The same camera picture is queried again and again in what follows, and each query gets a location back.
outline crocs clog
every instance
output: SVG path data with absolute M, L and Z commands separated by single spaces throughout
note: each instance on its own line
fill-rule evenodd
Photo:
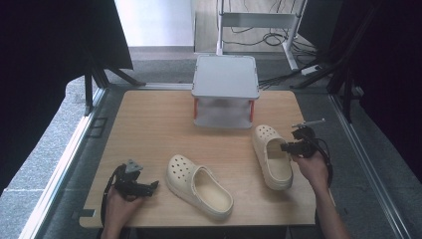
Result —
M 174 155 L 167 167 L 166 183 L 170 191 L 217 220 L 227 218 L 233 197 L 224 189 L 210 169 L 195 165 L 182 155 Z
M 259 125 L 252 133 L 252 144 L 261 165 L 266 184 L 274 190 L 292 187 L 291 157 L 282 151 L 286 141 L 270 126 Z

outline gray floor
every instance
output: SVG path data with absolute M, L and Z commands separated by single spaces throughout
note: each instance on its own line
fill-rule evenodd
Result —
M 165 83 L 183 87 L 193 80 L 197 57 L 193 50 L 194 46 L 189 44 L 159 48 L 131 46 L 134 71 L 126 72 L 148 83 L 161 83 L 163 88 L 169 87 Z M 260 80 L 289 72 L 289 65 L 282 53 L 256 53 L 253 56 L 257 60 Z M 82 147 L 76 152 L 68 174 L 61 178 L 63 184 L 57 191 L 56 199 L 48 202 L 52 206 L 49 211 L 45 211 L 45 223 L 38 225 L 41 226 L 38 238 L 92 238 L 97 233 L 96 230 L 79 226 L 78 218 L 83 214 L 85 198 L 121 97 L 127 90 L 138 90 L 113 73 L 107 72 L 107 75 L 112 85 L 105 91 L 104 100 L 96 107 L 98 111 L 95 120 L 84 137 Z M 298 75 L 269 90 L 288 90 L 289 86 L 305 79 Z M 306 120 L 325 118 L 329 121 L 316 126 L 316 133 L 328 142 L 334 164 L 331 191 L 351 234 L 354 238 L 422 238 L 422 210 L 418 204 L 422 196 L 421 183 L 358 105 L 358 101 L 352 104 L 352 124 L 344 125 L 331 97 L 324 91 L 327 81 L 323 79 L 305 90 L 295 90 L 295 93 Z M 46 185 L 55 175 L 59 161 L 67 158 L 64 151 L 76 134 L 84 111 L 84 79 L 80 78 L 68 84 L 67 96 L 60 110 L 1 196 L 0 238 L 18 238 L 25 226 L 37 227 L 29 225 L 27 221 L 34 208 L 37 209 L 40 196 L 47 191 Z M 356 143 L 349 136 L 349 127 L 358 135 L 363 155 L 362 150 L 356 151 Z M 369 158 L 369 166 L 362 158 Z M 397 214 L 391 214 L 391 205 L 398 217 Z M 399 235 L 391 226 L 394 222 L 404 226 L 399 230 L 404 231 L 403 235 Z M 315 232 L 310 228 L 293 227 L 291 232 L 292 235 L 288 237 L 315 238 Z

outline wooden tabletop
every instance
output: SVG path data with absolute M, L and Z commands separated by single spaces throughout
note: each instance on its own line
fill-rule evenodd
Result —
M 129 159 L 143 166 L 138 183 L 160 184 L 146 198 L 130 227 L 300 225 L 314 224 L 315 195 L 292 162 L 292 188 L 274 191 L 264 182 L 252 147 L 252 130 L 259 124 L 273 127 L 293 140 L 292 124 L 304 121 L 295 95 L 288 91 L 263 91 L 256 100 L 249 129 L 199 127 L 193 123 L 190 91 L 130 91 L 124 95 L 105 151 L 88 195 L 85 209 L 94 217 L 81 217 L 84 227 L 101 227 L 102 195 L 112 172 Z M 233 212 L 223 222 L 175 196 L 165 184 L 169 159 L 182 154 L 208 166 L 234 198 Z

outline human hand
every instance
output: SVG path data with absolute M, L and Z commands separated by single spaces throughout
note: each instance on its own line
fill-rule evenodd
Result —
M 328 189 L 328 169 L 319 151 L 308 158 L 292 155 L 292 159 L 299 165 L 301 173 L 310 182 L 314 190 Z
M 102 239 L 118 238 L 120 230 L 143 202 L 142 197 L 122 198 L 112 186 L 108 191 L 105 210 L 105 228 Z

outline floor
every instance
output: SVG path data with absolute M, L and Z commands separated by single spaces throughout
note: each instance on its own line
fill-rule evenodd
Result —
M 202 50 L 193 51 L 199 49 L 199 37 L 198 31 L 193 31 L 192 2 L 177 1 L 176 4 L 174 0 L 115 0 L 134 62 L 134 71 L 126 72 L 149 82 L 151 87 L 188 89 L 197 54 L 215 49 L 214 45 L 207 45 L 214 44 L 215 41 L 210 40 L 210 43 L 204 43 Z M 196 1 L 197 7 L 205 6 L 200 5 L 204 2 Z M 250 1 L 236 2 L 238 5 L 233 1 L 233 7 L 250 6 Z M 216 1 L 207 6 L 215 9 Z M 183 14 L 172 15 L 172 11 L 168 11 L 176 8 Z M 148 18 L 139 13 L 154 14 Z M 134 27 L 147 20 L 158 22 L 155 22 L 157 25 L 149 24 L 154 27 L 146 29 L 144 25 Z M 233 52 L 238 51 L 255 52 L 260 80 L 289 71 L 283 53 L 233 49 Z M 133 89 L 114 74 L 107 73 L 107 76 L 112 85 L 104 93 L 95 91 L 97 97 L 104 94 L 104 99 L 97 102 L 94 119 L 83 118 L 84 79 L 75 79 L 68 85 L 61 109 L 0 198 L 0 238 L 89 238 L 96 235 L 96 230 L 81 228 L 78 218 L 84 213 L 84 195 L 90 188 L 119 101 L 125 91 Z M 288 78 L 269 90 L 289 90 L 290 85 L 304 79 L 300 75 Z M 324 92 L 328 80 L 294 92 L 305 119 L 326 118 L 332 122 L 317 126 L 316 133 L 328 141 L 331 154 L 336 158 L 331 192 L 339 214 L 356 238 L 421 238 L 422 212 L 418 206 L 422 197 L 421 183 L 358 102 L 352 104 L 352 123 L 344 122 L 338 113 L 338 98 Z M 95 119 L 108 119 L 104 130 L 96 127 L 101 122 Z M 91 126 L 81 129 L 88 120 L 93 120 Z M 73 146 L 80 143 L 82 148 L 75 150 Z M 68 163 L 69 158 L 77 160 Z M 51 200 L 48 193 L 56 195 L 55 200 Z M 45 223 L 37 220 L 44 217 Z M 314 233 L 308 227 L 293 227 L 287 238 L 310 238 Z

